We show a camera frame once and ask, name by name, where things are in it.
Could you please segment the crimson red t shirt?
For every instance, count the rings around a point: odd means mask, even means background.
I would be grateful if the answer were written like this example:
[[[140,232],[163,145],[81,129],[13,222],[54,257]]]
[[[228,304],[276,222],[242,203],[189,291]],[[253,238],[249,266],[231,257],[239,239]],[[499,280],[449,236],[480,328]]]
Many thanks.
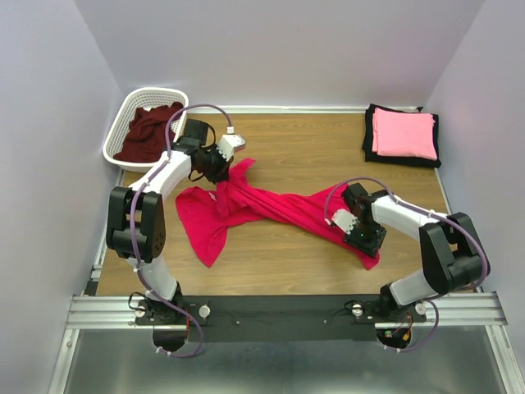
[[[234,165],[228,181],[215,190],[190,187],[176,196],[178,217],[189,242],[204,266],[210,268],[223,251],[228,230],[248,222],[270,219],[293,225],[353,252],[365,269],[377,266],[380,255],[373,257],[344,243],[343,232],[329,227],[324,220],[324,204],[330,189],[313,195],[277,194],[251,186],[248,170],[256,163],[246,158]]]

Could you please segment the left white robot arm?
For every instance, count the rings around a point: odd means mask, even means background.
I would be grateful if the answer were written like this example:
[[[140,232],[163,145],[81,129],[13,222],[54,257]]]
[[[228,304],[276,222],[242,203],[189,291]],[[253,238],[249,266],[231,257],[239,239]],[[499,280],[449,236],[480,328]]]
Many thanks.
[[[125,259],[143,283],[144,301],[135,307],[138,317],[165,324],[184,318],[196,323],[184,307],[179,282],[164,258],[167,240],[164,204],[169,194],[197,172],[211,183],[227,180],[235,153],[245,147],[233,126],[207,142],[214,129],[207,123],[187,121],[159,161],[128,187],[117,186],[109,196],[106,243]]]

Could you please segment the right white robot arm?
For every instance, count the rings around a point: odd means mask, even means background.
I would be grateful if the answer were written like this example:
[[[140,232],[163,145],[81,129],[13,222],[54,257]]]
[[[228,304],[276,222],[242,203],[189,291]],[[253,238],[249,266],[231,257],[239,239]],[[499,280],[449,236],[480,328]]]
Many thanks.
[[[384,285],[376,302],[378,315],[398,320],[420,300],[480,286],[490,263],[471,218],[447,215],[410,204],[388,190],[367,192],[355,183],[341,193],[346,207],[333,214],[344,243],[376,258],[390,226],[419,243],[422,267]]]

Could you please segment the dark maroon t shirt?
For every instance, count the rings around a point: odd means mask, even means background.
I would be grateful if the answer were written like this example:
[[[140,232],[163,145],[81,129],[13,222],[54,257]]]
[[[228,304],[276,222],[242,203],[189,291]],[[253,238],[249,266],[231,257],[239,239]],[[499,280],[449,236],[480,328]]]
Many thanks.
[[[113,158],[128,163],[155,163],[166,149],[165,129],[167,121],[183,108],[180,102],[146,110],[137,108],[129,123],[121,151]]]

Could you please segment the white plastic laundry basket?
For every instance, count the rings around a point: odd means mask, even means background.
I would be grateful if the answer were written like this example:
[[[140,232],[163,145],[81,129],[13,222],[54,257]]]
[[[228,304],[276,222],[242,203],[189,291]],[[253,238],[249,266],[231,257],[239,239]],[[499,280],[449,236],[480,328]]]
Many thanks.
[[[135,110],[142,108],[147,111],[162,105],[181,103],[184,107],[189,105],[186,93],[178,89],[162,87],[143,87],[133,90],[124,99],[103,144],[103,156],[111,164],[128,172],[147,172],[157,161],[152,163],[136,163],[114,158],[121,152],[130,128],[129,124],[135,117]]]

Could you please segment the folded pink t shirt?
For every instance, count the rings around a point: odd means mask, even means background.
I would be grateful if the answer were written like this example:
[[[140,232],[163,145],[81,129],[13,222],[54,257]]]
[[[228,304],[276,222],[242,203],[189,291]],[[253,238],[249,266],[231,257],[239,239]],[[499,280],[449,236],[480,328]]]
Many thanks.
[[[372,152],[382,157],[436,161],[435,127],[436,120],[428,113],[376,108],[372,114]]]

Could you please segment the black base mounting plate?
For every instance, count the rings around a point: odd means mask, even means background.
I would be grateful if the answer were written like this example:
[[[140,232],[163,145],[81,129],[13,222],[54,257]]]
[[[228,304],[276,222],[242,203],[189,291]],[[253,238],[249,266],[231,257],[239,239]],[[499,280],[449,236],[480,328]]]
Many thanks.
[[[388,310],[379,295],[178,295],[179,311],[141,295],[129,300],[155,339],[190,342],[375,341],[427,320],[420,304]]]

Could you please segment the aluminium frame rail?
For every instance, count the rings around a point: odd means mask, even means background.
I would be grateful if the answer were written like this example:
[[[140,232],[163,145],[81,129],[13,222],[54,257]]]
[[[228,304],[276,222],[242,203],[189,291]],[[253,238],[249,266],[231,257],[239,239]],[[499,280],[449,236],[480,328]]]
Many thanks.
[[[493,293],[455,293],[434,301],[437,310],[427,308],[430,327],[505,326],[508,324],[498,295]],[[70,330],[136,328],[135,313],[122,296],[75,296],[66,319]]]

